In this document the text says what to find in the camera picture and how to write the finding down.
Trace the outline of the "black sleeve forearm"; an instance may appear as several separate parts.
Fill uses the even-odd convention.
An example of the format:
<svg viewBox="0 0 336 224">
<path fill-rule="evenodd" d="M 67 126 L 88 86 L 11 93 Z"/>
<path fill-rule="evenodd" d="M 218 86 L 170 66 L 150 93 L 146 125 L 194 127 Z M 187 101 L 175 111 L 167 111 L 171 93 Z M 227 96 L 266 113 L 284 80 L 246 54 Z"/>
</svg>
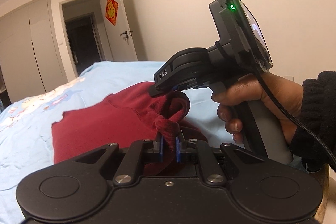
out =
<svg viewBox="0 0 336 224">
<path fill-rule="evenodd" d="M 324 71 L 316 79 L 303 82 L 303 99 L 298 120 L 335 154 L 335 72 Z M 317 170 L 323 164 L 335 169 L 335 163 L 322 146 L 300 128 L 295 131 L 290 149 L 302 159 L 308 170 Z"/>
</svg>

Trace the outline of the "right hand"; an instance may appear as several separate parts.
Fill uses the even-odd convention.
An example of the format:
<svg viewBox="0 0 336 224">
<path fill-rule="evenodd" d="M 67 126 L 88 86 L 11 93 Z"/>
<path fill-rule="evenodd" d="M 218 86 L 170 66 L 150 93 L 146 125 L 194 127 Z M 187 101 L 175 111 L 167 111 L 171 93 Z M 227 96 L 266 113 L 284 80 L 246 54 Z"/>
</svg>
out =
<svg viewBox="0 0 336 224">
<path fill-rule="evenodd" d="M 301 112 L 303 87 L 272 73 L 264 73 L 262 78 L 280 104 L 282 104 L 292 116 L 298 118 Z M 225 128 L 233 135 L 233 139 L 236 143 L 241 144 L 243 142 L 243 122 L 239 118 L 234 117 L 230 107 L 236 106 L 244 101 L 255 100 L 261 100 L 277 117 L 286 142 L 291 143 L 297 126 L 276 107 L 254 75 L 242 77 L 226 91 L 218 94 L 214 93 L 211 98 L 214 102 L 219 104 L 217 110 L 218 117 L 225 121 Z"/>
</svg>

